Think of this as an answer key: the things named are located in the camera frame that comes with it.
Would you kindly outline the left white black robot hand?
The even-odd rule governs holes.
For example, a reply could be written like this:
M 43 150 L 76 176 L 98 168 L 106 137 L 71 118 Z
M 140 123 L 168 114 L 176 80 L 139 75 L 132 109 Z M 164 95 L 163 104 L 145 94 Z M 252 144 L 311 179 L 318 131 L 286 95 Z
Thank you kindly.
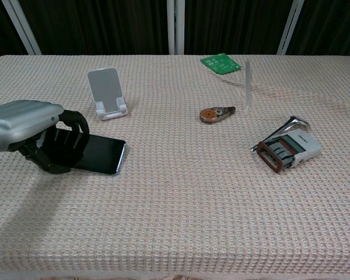
M 58 165 L 37 146 L 44 131 L 55 129 L 58 122 L 73 132 L 89 135 L 85 117 L 60 104 L 37 100 L 17 100 L 0 105 L 0 152 L 20 152 L 27 160 L 50 174 L 63 174 L 71 169 Z

